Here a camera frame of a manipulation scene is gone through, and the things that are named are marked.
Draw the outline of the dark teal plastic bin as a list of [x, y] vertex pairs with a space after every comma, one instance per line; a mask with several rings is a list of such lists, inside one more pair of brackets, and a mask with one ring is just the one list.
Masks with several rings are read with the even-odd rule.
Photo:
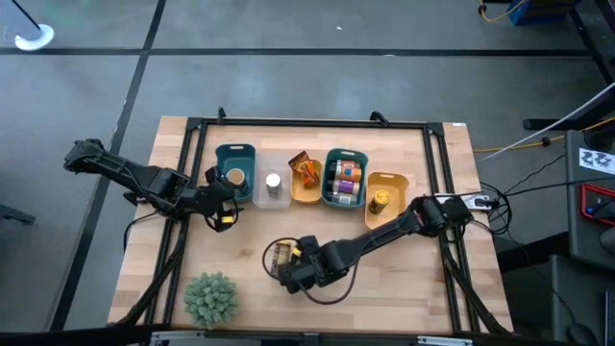
[[239, 168], [244, 171], [247, 178], [248, 190], [245, 194], [235, 191], [237, 203], [246, 203], [252, 198], [255, 187], [255, 161], [256, 149], [250, 144], [224, 144], [215, 150], [217, 165], [225, 174], [232, 168]]

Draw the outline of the white round stand base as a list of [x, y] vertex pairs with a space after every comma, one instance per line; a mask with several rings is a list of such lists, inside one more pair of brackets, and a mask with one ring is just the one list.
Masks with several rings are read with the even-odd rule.
[[38, 38], [26, 39], [16, 35], [13, 41], [15, 46], [26, 52], [33, 52], [46, 47], [54, 39], [55, 31], [51, 26], [46, 24], [39, 24], [38, 27], [40, 30], [40, 36]]

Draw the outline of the large yellow plastic bin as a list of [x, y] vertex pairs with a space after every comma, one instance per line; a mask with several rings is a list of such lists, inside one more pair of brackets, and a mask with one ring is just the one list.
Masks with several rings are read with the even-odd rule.
[[[368, 229], [375, 230], [379, 226], [395, 219], [406, 210], [406, 190], [409, 181], [404, 175], [373, 172], [367, 178], [366, 203], [364, 221]], [[379, 189], [385, 189], [390, 193], [390, 203], [380, 214], [373, 214], [368, 210], [369, 203], [374, 193]]]

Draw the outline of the blue box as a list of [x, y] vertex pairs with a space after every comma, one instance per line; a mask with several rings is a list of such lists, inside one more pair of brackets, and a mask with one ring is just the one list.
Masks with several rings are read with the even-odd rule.
[[508, 18], [515, 26], [564, 20], [581, 0], [514, 0]]

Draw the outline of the yellow-lid brown spice jar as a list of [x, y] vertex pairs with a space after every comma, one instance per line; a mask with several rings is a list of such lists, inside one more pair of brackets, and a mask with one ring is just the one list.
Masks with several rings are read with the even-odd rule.
[[278, 268], [282, 264], [290, 262], [294, 250], [294, 242], [292, 240], [281, 240], [274, 245], [274, 255], [270, 265], [270, 273], [274, 276], [278, 275]]

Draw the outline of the grey floor bracket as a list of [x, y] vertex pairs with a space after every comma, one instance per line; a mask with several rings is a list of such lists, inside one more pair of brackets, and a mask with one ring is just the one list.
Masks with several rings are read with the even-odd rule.
[[0, 204], [0, 220], [4, 219], [18, 221], [25, 225], [32, 225], [36, 221], [31, 214]]

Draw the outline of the dark-lid jar orange label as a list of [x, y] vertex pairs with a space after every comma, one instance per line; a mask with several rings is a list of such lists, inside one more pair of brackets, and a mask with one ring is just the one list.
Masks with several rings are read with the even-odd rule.
[[361, 167], [356, 161], [333, 161], [329, 164], [328, 172], [334, 179], [351, 182], [359, 182], [362, 177]]

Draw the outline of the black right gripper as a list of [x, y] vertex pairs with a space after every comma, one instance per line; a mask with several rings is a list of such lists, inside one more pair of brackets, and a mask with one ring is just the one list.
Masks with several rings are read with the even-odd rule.
[[294, 294], [302, 289], [312, 288], [315, 284], [315, 269], [313, 256], [319, 250], [319, 244], [314, 235], [299, 239], [290, 238], [287, 241], [290, 262], [278, 268], [278, 279], [288, 293]]

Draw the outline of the black table frame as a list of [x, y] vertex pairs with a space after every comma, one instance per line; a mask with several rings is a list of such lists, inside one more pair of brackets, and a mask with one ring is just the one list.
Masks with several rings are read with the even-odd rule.
[[[406, 194], [476, 191], [480, 179], [467, 127], [427, 124], [273, 118], [227, 118], [210, 125], [203, 166], [221, 144], [249, 143], [261, 154], [290, 157], [306, 151], [323, 159], [332, 148], [366, 154], [369, 171], [408, 178]], [[436, 239], [407, 235], [365, 256], [357, 270], [308, 293], [288, 293], [260, 264], [264, 247], [282, 236], [314, 235], [320, 242], [362, 235], [363, 210], [324, 203], [292, 203], [284, 210], [248, 206], [235, 226], [212, 231], [199, 217], [189, 224], [180, 284], [221, 272], [237, 285], [239, 310], [227, 331], [333, 334], [436, 334], [453, 330]]]

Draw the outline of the yellow-lid dark spice jar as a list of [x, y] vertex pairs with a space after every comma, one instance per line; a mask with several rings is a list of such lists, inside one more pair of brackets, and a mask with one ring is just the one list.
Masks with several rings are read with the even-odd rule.
[[390, 193], [385, 189], [379, 189], [374, 193], [368, 210], [373, 214], [380, 214], [390, 203]]

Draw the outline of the black computer mouse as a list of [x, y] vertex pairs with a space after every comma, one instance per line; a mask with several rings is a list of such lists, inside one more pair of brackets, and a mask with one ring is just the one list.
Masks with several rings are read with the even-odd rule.
[[566, 327], [568, 340], [579, 346], [600, 346], [593, 332], [585, 325], [572, 323]]

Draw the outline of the white power strip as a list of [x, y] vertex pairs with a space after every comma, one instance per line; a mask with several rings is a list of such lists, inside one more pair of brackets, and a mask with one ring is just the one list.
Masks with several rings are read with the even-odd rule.
[[481, 194], [478, 192], [470, 192], [470, 193], [461, 193], [461, 194], [445, 194], [445, 193], [436, 193], [435, 198], [440, 202], [444, 203], [445, 201], [452, 199], [454, 197], [459, 197], [462, 202], [465, 204], [468, 210], [491, 210], [493, 207], [493, 200], [486, 194]]

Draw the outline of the brown orange spice packet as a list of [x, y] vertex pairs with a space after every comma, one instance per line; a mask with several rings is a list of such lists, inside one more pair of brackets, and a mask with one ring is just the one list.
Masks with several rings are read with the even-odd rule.
[[305, 188], [314, 187], [319, 183], [319, 178], [312, 159], [306, 151], [302, 151], [288, 162], [290, 168], [302, 178]]

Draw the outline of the thin black stand pole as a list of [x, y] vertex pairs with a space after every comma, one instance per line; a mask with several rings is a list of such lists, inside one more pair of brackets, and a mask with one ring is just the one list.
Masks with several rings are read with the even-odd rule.
[[17, 0], [11, 0], [11, 1], [12, 1], [12, 4], [16, 7], [16, 11], [20, 12], [20, 15], [22, 15], [25, 18], [24, 20], [27, 20], [34, 27], [36, 27], [37, 29], [40, 29], [37, 22], [23, 9], [23, 7], [17, 2]]

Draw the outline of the tan-lid round glass jar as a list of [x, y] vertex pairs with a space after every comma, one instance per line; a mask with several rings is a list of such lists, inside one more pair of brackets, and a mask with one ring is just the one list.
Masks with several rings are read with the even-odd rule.
[[245, 194], [248, 190], [246, 174], [239, 168], [232, 168], [226, 173], [227, 180], [239, 191], [240, 194]]

